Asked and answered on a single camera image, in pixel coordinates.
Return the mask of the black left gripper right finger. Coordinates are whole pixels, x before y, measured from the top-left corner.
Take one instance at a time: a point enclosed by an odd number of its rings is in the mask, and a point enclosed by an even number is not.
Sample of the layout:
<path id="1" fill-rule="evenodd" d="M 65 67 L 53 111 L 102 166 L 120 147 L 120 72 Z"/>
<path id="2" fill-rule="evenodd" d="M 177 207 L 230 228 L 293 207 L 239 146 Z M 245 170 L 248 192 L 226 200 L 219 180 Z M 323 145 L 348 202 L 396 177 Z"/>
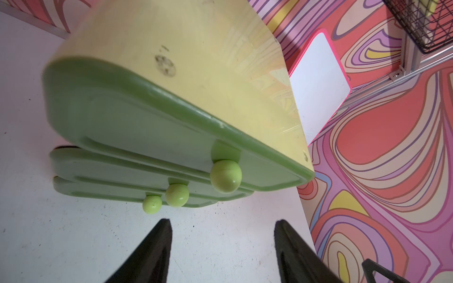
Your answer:
<path id="1" fill-rule="evenodd" d="M 286 220 L 276 222 L 274 240 L 282 283 L 341 282 Z"/>

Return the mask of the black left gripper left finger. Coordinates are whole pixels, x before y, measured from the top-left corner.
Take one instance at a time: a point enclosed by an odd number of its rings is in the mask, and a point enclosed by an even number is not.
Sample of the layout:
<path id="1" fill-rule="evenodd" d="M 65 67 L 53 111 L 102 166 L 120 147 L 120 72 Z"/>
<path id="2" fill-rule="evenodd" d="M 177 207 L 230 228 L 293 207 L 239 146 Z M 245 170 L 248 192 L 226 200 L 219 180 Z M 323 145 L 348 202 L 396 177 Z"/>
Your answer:
<path id="1" fill-rule="evenodd" d="M 167 282 L 171 245 L 171 222 L 161 219 L 107 282 Z"/>

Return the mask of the green top drawer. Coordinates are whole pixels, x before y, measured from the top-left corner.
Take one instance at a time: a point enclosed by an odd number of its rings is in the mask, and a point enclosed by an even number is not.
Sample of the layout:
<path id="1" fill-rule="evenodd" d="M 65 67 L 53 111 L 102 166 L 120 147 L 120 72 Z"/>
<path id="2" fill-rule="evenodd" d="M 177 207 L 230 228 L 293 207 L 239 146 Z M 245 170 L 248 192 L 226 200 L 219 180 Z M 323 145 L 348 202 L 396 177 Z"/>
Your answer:
<path id="1" fill-rule="evenodd" d="M 117 65 L 92 58 L 55 60 L 42 74 L 51 127 L 83 149 L 208 178 L 233 160 L 241 186 L 269 192 L 310 182 L 310 157 L 297 162 Z"/>

